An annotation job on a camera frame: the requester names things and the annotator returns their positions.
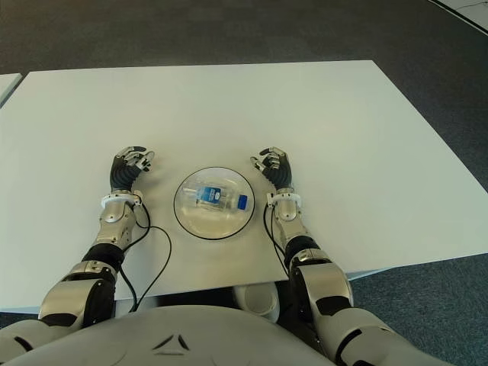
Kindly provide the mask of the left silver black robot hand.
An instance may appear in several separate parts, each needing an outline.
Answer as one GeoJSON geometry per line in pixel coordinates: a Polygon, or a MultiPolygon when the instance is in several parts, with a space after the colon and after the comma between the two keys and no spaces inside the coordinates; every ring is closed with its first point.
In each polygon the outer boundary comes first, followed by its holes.
{"type": "Polygon", "coordinates": [[[132,191],[142,172],[148,172],[155,157],[142,146],[128,146],[114,156],[109,175],[111,192],[132,191]]]}

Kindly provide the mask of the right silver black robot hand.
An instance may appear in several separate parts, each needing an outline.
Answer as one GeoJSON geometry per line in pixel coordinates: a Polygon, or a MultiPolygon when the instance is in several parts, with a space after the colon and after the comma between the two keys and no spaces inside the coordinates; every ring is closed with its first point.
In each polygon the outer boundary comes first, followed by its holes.
{"type": "Polygon", "coordinates": [[[292,188],[293,175],[287,153],[273,146],[263,149],[259,155],[262,159],[251,156],[250,162],[274,188],[277,191],[292,188]]]}

